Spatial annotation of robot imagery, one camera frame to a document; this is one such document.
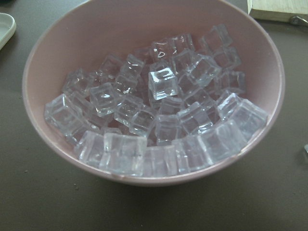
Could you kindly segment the clear ice cubes pile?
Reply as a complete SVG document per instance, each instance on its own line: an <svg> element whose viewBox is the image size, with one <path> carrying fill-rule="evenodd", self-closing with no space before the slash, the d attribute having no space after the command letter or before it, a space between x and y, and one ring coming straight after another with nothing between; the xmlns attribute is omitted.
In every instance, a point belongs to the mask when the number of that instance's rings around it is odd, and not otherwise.
<svg viewBox="0 0 308 231"><path fill-rule="evenodd" d="M268 115L243 98L245 73L226 26L199 45L180 34L71 72L44 118L80 162L113 174L162 178L213 166L238 154Z"/></svg>

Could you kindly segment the loose clear ice cube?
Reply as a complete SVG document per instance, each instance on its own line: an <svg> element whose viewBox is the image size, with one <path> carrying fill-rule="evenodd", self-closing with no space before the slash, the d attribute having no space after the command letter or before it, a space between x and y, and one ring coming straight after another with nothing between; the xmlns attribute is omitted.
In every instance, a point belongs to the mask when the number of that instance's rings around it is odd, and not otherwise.
<svg viewBox="0 0 308 231"><path fill-rule="evenodd" d="M308 144L304 145L305 153L308 154Z"/></svg>

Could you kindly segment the pink bowl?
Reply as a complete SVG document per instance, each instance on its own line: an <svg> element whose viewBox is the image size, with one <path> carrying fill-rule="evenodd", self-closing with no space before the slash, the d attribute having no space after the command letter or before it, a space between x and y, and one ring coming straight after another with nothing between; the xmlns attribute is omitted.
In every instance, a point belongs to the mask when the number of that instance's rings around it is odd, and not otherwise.
<svg viewBox="0 0 308 231"><path fill-rule="evenodd" d="M198 38L223 23L233 38L247 76L246 97L268 113L266 127L242 151L219 164L181 176L117 176L77 160L73 147L44 119L44 106L61 93L65 76L78 67L93 70L109 53L126 56L151 41L180 33ZM246 12L224 0L89 0L56 21L33 47L23 73L23 99L29 119L61 158L98 177L123 184L160 187L206 177L238 161L266 136L281 110L285 74L268 33Z"/></svg>

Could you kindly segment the wooden cutting board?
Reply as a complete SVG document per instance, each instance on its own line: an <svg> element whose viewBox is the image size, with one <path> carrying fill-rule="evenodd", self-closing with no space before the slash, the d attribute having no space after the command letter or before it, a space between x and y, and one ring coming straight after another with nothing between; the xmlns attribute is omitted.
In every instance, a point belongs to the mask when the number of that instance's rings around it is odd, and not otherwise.
<svg viewBox="0 0 308 231"><path fill-rule="evenodd" d="M290 22L291 17L308 19L308 0L248 0L248 14L254 19Z"/></svg>

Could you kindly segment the cream serving tray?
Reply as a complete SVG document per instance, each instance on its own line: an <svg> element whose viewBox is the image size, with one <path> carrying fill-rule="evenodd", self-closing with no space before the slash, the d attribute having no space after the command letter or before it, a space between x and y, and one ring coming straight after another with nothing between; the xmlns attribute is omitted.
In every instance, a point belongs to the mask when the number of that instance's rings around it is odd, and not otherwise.
<svg viewBox="0 0 308 231"><path fill-rule="evenodd" d="M0 49L6 45L15 31L15 19L7 13L0 13Z"/></svg>

